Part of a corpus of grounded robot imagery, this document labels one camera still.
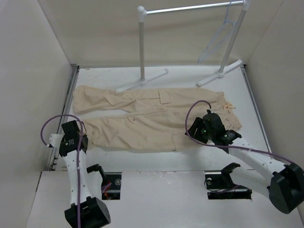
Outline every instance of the cargo pocket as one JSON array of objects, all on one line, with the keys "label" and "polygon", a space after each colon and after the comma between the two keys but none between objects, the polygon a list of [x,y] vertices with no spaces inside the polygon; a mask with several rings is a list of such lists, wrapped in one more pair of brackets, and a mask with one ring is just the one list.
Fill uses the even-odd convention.
[{"label": "cargo pocket", "polygon": [[171,103],[170,94],[168,93],[168,89],[158,89],[160,93],[160,101],[161,104],[169,104]]}]

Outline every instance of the metal edge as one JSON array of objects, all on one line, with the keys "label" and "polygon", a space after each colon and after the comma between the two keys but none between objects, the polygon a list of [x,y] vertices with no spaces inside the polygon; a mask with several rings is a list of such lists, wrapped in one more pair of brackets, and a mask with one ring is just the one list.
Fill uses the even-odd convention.
[{"label": "metal edge", "polygon": [[[78,73],[79,73],[79,69],[80,69],[79,66],[77,66],[75,64],[71,64],[71,67],[72,67],[72,74],[71,74],[69,85],[67,87],[66,98],[65,98],[65,102],[64,102],[61,114],[68,114],[70,111],[72,99],[73,99],[72,95],[73,95],[73,91],[76,86]],[[61,126],[61,124],[65,123],[66,121],[67,121],[67,116],[60,118],[60,122],[59,122],[59,125],[57,128],[57,134],[61,134],[62,129],[60,128],[60,126]],[[59,155],[59,149],[53,148],[51,156],[47,163],[47,169],[49,171],[54,171],[56,169],[58,155]]]},{"label": "metal edge", "polygon": [[[201,65],[201,64],[195,64],[195,65],[189,65],[189,64],[165,64],[165,65],[159,65],[159,64],[145,64],[145,67],[219,67],[220,65]],[[95,68],[121,68],[121,67],[125,67],[125,68],[131,68],[131,67],[140,67],[139,65],[136,64],[130,64],[130,65],[80,65],[79,68],[80,69],[95,69]]]},{"label": "metal edge", "polygon": [[267,148],[268,148],[269,152],[272,152],[271,148],[270,148],[270,144],[269,144],[268,138],[267,138],[267,135],[266,135],[266,132],[265,132],[265,128],[264,128],[264,125],[263,125],[263,122],[262,122],[262,119],[261,119],[261,115],[260,115],[260,113],[258,111],[257,104],[256,104],[255,98],[253,96],[253,93],[252,93],[252,90],[251,90],[251,87],[250,87],[250,83],[249,83],[249,80],[248,80],[248,77],[247,77],[247,73],[246,73],[245,67],[241,66],[241,70],[242,70],[242,74],[243,74],[243,77],[244,77],[247,89],[248,89],[249,94],[250,94],[250,98],[251,98],[252,104],[254,106],[254,109],[255,109],[255,112],[256,112],[256,115],[257,115],[257,118],[258,118],[258,122],[260,124],[260,128],[262,130],[263,137],[264,137],[264,140],[266,142]]}]

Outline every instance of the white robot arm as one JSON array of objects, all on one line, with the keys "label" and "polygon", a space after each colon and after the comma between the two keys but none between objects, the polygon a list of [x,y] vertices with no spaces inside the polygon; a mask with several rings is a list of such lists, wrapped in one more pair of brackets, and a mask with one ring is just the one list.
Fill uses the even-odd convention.
[{"label": "white robot arm", "polygon": [[304,175],[301,167],[295,163],[287,165],[269,155],[257,153],[258,150],[240,134],[233,130],[226,131],[216,113],[207,110],[203,118],[197,117],[186,135],[203,145],[211,140],[214,143],[211,146],[224,150],[253,168],[246,170],[239,164],[232,163],[222,169],[221,174],[230,186],[241,185],[261,193],[285,214],[304,201]]}]

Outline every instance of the white wall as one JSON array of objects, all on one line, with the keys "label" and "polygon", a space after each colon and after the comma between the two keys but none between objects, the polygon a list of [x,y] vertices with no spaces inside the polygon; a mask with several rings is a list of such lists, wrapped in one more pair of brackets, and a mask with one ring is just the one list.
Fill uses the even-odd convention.
[{"label": "white wall", "polygon": [[[39,0],[69,61],[86,66],[139,65],[136,8],[157,10],[229,0]],[[229,61],[247,62],[283,0],[253,0]],[[241,6],[231,8],[237,20]],[[145,23],[147,64],[196,64],[223,23],[226,8],[150,15]],[[218,64],[220,49],[205,64]]]},{"label": "white wall", "polygon": [[[304,167],[304,1],[284,0],[247,65],[273,152]],[[304,219],[304,205],[300,206]]]},{"label": "white wall", "polygon": [[[26,227],[71,67],[37,0],[0,0],[0,227]],[[57,130],[53,123],[48,133]]]}]

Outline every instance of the table surface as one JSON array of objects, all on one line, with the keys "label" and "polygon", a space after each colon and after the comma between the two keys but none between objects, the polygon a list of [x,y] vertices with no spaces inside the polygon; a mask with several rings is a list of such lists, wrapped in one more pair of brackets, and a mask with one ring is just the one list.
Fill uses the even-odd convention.
[{"label": "table surface", "polygon": [[[27,228],[70,228],[69,201],[67,172],[43,172]],[[282,214],[256,192],[208,200],[203,171],[123,172],[121,199],[103,202],[112,221],[105,228],[303,228],[297,209]]]},{"label": "table surface", "polygon": [[[145,72],[148,76],[160,72],[164,68],[169,70],[167,75],[149,82],[140,89],[195,87],[196,82],[216,72],[218,66],[158,66],[146,67]],[[76,87],[87,85],[114,90],[138,80],[139,75],[138,67],[80,69]],[[223,91],[226,100],[236,107],[233,112],[243,125],[239,133],[256,148],[267,150],[241,68],[229,72],[224,78],[217,79],[205,85],[204,88],[216,92]],[[94,111],[77,116],[85,119],[124,113],[121,110]],[[70,114],[74,114],[73,108],[71,108]],[[155,153],[112,151],[99,147],[87,151],[87,166],[99,163],[106,172],[221,170],[232,162],[248,167],[239,159],[226,154],[222,150],[210,147],[200,147],[180,152]],[[58,159],[56,170],[66,170],[66,165],[61,157]]]}]

